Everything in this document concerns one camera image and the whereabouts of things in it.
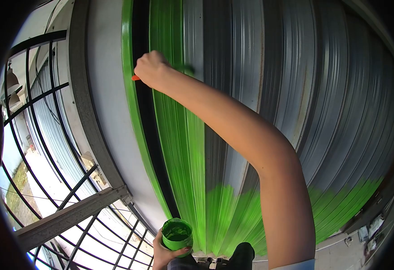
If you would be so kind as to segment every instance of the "person's leg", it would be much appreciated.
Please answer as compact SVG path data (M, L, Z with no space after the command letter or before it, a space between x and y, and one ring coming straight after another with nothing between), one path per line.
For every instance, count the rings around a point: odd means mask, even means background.
M251 270L254 259L254 249L250 243L243 242L237 245L228 263L222 267L226 270Z
M191 254L183 258L174 258L167 265L167 270L199 270L196 260Z

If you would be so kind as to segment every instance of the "electrical cable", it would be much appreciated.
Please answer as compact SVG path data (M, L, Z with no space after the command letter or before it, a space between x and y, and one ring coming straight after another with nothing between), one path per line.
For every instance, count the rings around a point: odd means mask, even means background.
M50 25L51 19L52 19L52 17L53 17L54 11L55 11L55 9L56 9L56 7L58 6L59 3L60 3L60 0L56 3L56 5L53 7L53 9L52 9L52 11L51 11L51 13L50 13L49 19L47 20L47 24L46 24L45 29L44 29L44 34L47 33L47 30L49 29L49 25ZM40 77L39 77L38 68L37 68L38 55L39 55L39 50L40 50L40 48L41 48L41 47L38 47L38 48L37 48L37 51L36 51L36 54L35 54L35 75L36 75L35 78L36 78L36 80L37 80L37 82L38 82L38 85L39 85L39 88L40 88L40 90L41 90L41 93L44 94L43 86L42 86L42 84L41 84L41 79L40 79ZM49 107L49 105L48 105L47 100L46 100L45 97L43 98L43 100L44 100L44 103L45 103L45 105L47 106L47 108L48 108L48 110L49 110L51 116L53 117L54 121L55 121L56 123L60 124L60 123L59 123L59 120L58 120L58 117L55 116L54 113L53 113L53 111L50 109L50 107Z
M47 5L47 4L49 4L49 3L53 2L53 1L54 1L54 0L49 0L49 1L47 1L47 2L41 3L41 4L39 4L34 10L39 9L39 8L45 6L45 5Z
M11 190L8 190L8 189L6 189L6 188L3 188L3 187L0 187L1 189L3 189L3 190L5 190L5 191L7 191L7 192L11 192L11 193L15 193L15 194L18 194L17 192L15 192L15 191L11 191ZM44 198L44 197L37 197L37 196L33 196L33 195L27 195L27 194L22 194L22 196L27 196L27 197L32 197L32 198L38 198L38 199L47 199L48 200L48 198ZM118 209L118 208L113 208L113 207L111 207L111 209L114 209L114 210L119 210L119 211L125 211L125 212L131 212L130 210L125 210L125 209Z

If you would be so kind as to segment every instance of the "green paint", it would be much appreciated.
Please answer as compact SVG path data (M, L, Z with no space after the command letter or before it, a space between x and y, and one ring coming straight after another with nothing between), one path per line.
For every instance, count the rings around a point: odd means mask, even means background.
M173 67L183 63L182 0L151 0L149 48ZM161 149L181 218L194 228L194 250L206 250L204 123L170 97L153 90Z
M124 1L122 18L122 59L124 82L133 128L146 171L168 217L171 217L153 172L141 127L133 74L131 49L132 1ZM182 43L182 1L151 0L150 50L161 51L172 66L184 66ZM234 195L231 186L221 184L206 193L204 123L176 101L153 91L162 153L179 213L192 228L194 251L231 256L236 246L250 242L256 254L267 252L260 193ZM319 243L351 219L372 196L382 178L361 179L338 193L309 188L316 242Z
M170 250L179 250L193 246L192 228L188 222L174 218L167 220L162 226L162 242ZM180 255L185 257L191 252Z
M351 219L372 196L382 179L359 180L353 188L346 185L337 194L330 189L323 193L316 188L309 188L316 226L316 243L325 240ZM234 196L231 186L218 185L206 194L206 206L208 253L231 256L236 246L245 241L251 243L256 254L267 253L258 191ZM222 226L222 229L215 228L216 225ZM216 235L216 232L221 231L226 233Z
M131 76L134 74L133 64L133 47L132 47L132 14L133 0L124 0L122 4L122 71L124 74L125 94L127 97L128 108L130 110L131 122L139 146L141 158L146 169L146 173L152 184L153 190L158 198L162 210L168 219L172 218L168 209L166 200L162 195L161 188L158 183L149 150L146 144L146 138L140 118L140 109L137 101L136 85Z

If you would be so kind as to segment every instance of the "ground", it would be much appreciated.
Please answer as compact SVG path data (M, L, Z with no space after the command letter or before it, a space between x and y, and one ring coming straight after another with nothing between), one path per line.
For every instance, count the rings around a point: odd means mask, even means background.
M34 210L40 214L39 209L35 203L35 200L32 196L32 191L29 186L28 178L26 176L27 167L24 162L17 167L16 172L13 177L13 182L16 184L16 187L22 193L23 197L27 200L27 202L34 208ZM23 200L16 193L15 189L10 185L8 188L8 192L5 195L5 199L7 202L7 206L10 210L16 215L17 219L20 220L23 225L27 226L29 224L34 223L38 220L38 218L32 213L32 211L26 206ZM8 216L11 222L11 225L17 230L20 228L18 223L11 217Z

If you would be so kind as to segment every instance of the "black metal window grille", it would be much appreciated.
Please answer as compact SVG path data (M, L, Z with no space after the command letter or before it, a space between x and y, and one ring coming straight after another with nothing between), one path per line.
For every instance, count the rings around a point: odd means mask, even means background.
M78 153L77 149L74 146L74 142L72 141L69 134L69 128L67 128L64 119L63 113L61 113L60 106L59 106L59 98L58 98L58 93L60 92L61 89L65 88L66 86L69 85L69 83L63 83L60 85L56 85L55 83L55 77L54 77L54 42L62 41L66 39L66 30L62 31L54 31L54 32L49 32L43 35L36 36L34 38L30 38L28 40L25 40L10 50L10 57L8 60L11 58L21 54L21 53L26 53L26 64L25 64L25 73L26 73L26 85L27 85L27 94L28 94L28 100L27 103L24 104L21 108L16 110L14 113L11 114L10 111L10 106L9 106L9 98L8 98L8 93L7 92L7 69L5 69L5 77L4 77L4 89L5 89L5 104L6 104L6 113L7 113L7 118L4 121L4 126L7 124L10 125L12 136L14 138L14 141L16 143L16 146L18 148L19 154L21 155L22 162L25 164L28 172L30 175L33 177L35 182L38 184L39 188L42 190L43 194L45 195L46 200L49 200L57 209L58 211L63 209L68 202L70 202L70 199L74 197L77 201L80 201L80 197L76 194L76 191L81 188L81 186L87 182L90 184L90 186L93 188L93 192L98 192L97 186L94 184L92 181L90 175L93 171L97 169L97 165L93 165L92 168L89 170L86 170L85 165L83 164L81 160L81 156ZM48 60L45 62L45 65L48 65L48 75L49 75L49 83L50 83L50 89L43 91L41 89L41 93L38 93L38 95L33 96L32 94L34 93L31 90L31 87L34 87L34 84L37 83L36 81L34 82L33 85L30 83L29 79L29 51L33 48L38 48L42 45L49 44L49 57ZM37 74L35 80L40 80L40 74ZM71 187L66 179L66 177L63 175L61 169L59 168L54 156L52 155L48 143L46 142L44 136L43 136L43 129L40 127L37 111L36 111L36 105L37 102L46 102L46 99L49 99L49 101L53 101L53 106L49 108L51 110L52 116L55 117L55 121L60 125L62 135L65 137L67 147L69 148L72 156L75 159L75 162L77 165L80 167L82 177L80 181L78 181L74 187ZM16 128L13 124L13 119L19 115L20 113L24 112L26 117L30 117L30 120L33 124L33 131L31 135L35 135L38 143L41 145L41 150L46 156L46 159L49 161L50 165L52 166L53 171L56 173L58 176L58 179L63 182L66 187L69 190L68 195L63 199L63 200L56 200L53 199L52 196L49 194L46 189L43 188L43 185L40 183L38 180L38 177L35 175L34 171L32 170L30 164L28 163L23 150L20 146L19 139L16 134ZM41 215L32 207L32 205L27 201L25 197L28 195L22 194L22 191L19 190L19 188L16 186L14 183L13 179L10 176L9 171L7 170L4 162L2 162L3 165L3 170L5 171L5 174L8 178L8 180L11 183L11 186L14 188L15 193L18 194L22 202L26 205L26 207L33 213L33 215L37 219L42 219ZM23 228L25 225L17 218L15 213L12 212L12 210L7 206L7 204L4 202L4 207L7 211L7 213L16 221L16 223ZM128 218L124 218L123 212L128 212ZM111 228L109 228L108 225L106 225L101 219L99 219L99 214L102 212L108 212L110 216L113 216L115 218L116 222L121 222L124 226L124 228L127 228L129 230L128 238L124 239L124 237L120 236L119 233L115 232ZM82 227L82 223L86 223L86 220L84 222L81 222L80 224L76 224L75 227L77 227L79 230L82 231L81 236L79 237L79 240L77 243L73 243L72 241L68 240L65 238L62 234L58 235L62 240L70 244L72 247L74 247L73 251L71 252L70 256L67 256L66 254L57 251L55 248L51 248L46 244L42 244L41 246L38 246L36 248L36 251L33 253L31 251L28 252L31 256L33 256L33 261L34 264L36 261L40 261L47 267L50 267L51 269L75 269L75 267L80 267L81 269L92 269L90 266L84 266L79 263L76 263L73 261L74 257L76 254L79 252L83 252L85 254L88 254L102 262L108 263L112 265L113 269L119 268L119 269L147 269L149 270L152 267L153 263L153 246L152 246L152 240L155 232L151 231L150 228L148 229L148 226L144 220L142 220L141 216L138 214L138 212L135 210L135 208L130 204L128 205L128 209L116 209L112 205L109 205L108 207L104 208L100 212L92 215L90 218L89 223L86 224L86 226ZM119 240L124 242L122 249L120 251L116 250L115 248L112 248L108 245L106 245L102 240L99 240L96 236L92 235L91 229L93 228L93 224L97 223L102 225L107 231L109 231L112 235L117 237ZM131 239L135 238L138 240L138 245L135 246L131 243ZM92 254L91 252L88 252L81 248L81 243L83 241L86 241L87 239L91 239L93 241L96 241L97 243L103 245L106 247L108 250L114 251L115 253L118 254L118 257L116 261L108 261L105 260L99 256L96 256L95 254ZM142 250L142 245L146 247L146 251ZM54 254L58 257L60 265L51 265L49 262L46 262L40 258L38 258L39 252L42 249L49 251L51 254ZM125 254L125 251L127 249L132 249L134 251L133 256L128 256ZM142 258L143 256L147 256L146 261L149 261L148 263L143 262ZM121 260L129 260L128 267L124 267L119 265Z

